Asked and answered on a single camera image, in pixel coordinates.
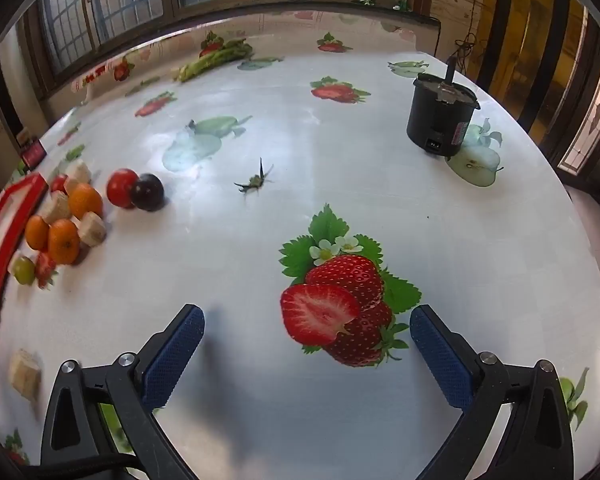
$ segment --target blue gripper pad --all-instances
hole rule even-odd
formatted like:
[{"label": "blue gripper pad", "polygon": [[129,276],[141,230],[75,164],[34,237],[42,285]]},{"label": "blue gripper pad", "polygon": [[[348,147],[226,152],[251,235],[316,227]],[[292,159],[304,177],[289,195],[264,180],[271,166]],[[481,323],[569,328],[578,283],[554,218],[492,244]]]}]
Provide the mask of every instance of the blue gripper pad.
[{"label": "blue gripper pad", "polygon": [[204,333],[205,315],[196,306],[144,373],[142,403],[148,410],[161,408],[167,403]]},{"label": "blue gripper pad", "polygon": [[411,313],[411,338],[445,394],[446,402],[465,411],[473,402],[472,378],[462,361],[421,307]]}]

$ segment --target black pot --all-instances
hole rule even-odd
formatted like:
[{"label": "black pot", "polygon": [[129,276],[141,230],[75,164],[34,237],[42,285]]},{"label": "black pot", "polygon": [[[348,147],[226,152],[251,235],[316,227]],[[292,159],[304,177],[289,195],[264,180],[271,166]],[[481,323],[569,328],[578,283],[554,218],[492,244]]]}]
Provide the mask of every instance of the black pot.
[{"label": "black pot", "polygon": [[478,99],[466,86],[453,83],[448,77],[445,80],[421,73],[413,84],[407,135],[426,152],[455,155],[474,110],[480,109]]}]

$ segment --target fruit print tablecloth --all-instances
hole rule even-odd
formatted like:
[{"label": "fruit print tablecloth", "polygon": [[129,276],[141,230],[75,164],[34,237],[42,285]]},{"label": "fruit print tablecloth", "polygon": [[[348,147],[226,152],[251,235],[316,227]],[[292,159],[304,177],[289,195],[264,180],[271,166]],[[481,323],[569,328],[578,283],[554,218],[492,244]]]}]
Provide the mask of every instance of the fruit print tablecloth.
[{"label": "fruit print tablecloth", "polygon": [[[10,436],[13,450],[17,428],[15,451],[37,463],[62,362],[110,363],[195,303],[205,337],[155,416],[200,478],[416,478],[459,416],[406,327],[410,309],[429,303],[477,351],[510,364],[554,362],[582,475],[600,455],[600,276],[555,174],[516,122],[459,75],[481,106],[467,146],[500,163],[478,164],[476,179],[458,169],[482,160],[475,149],[450,164],[426,155],[405,133],[411,73],[443,76],[443,64],[405,52],[399,38],[379,44],[344,30],[330,33],[349,50],[325,52],[325,31],[296,21],[248,37],[257,70],[235,62],[185,84],[168,77],[171,65],[132,70],[43,137],[44,176],[77,149],[103,196],[114,170],[133,168],[156,174],[167,202],[147,213],[105,200],[106,243],[83,263],[61,266],[45,290],[7,281],[0,438]],[[198,58],[196,46],[186,60]],[[174,100],[135,116],[160,95]],[[234,183],[248,182],[261,158],[266,181],[241,193]],[[314,223],[327,211],[326,224]],[[358,271],[372,281],[351,292]],[[350,306],[353,297],[355,329],[370,326],[364,355],[340,335],[336,348],[319,340],[305,353],[280,305],[292,286],[333,287]],[[19,348],[43,369],[34,406],[8,385]],[[400,360],[376,367],[386,351]]]}]

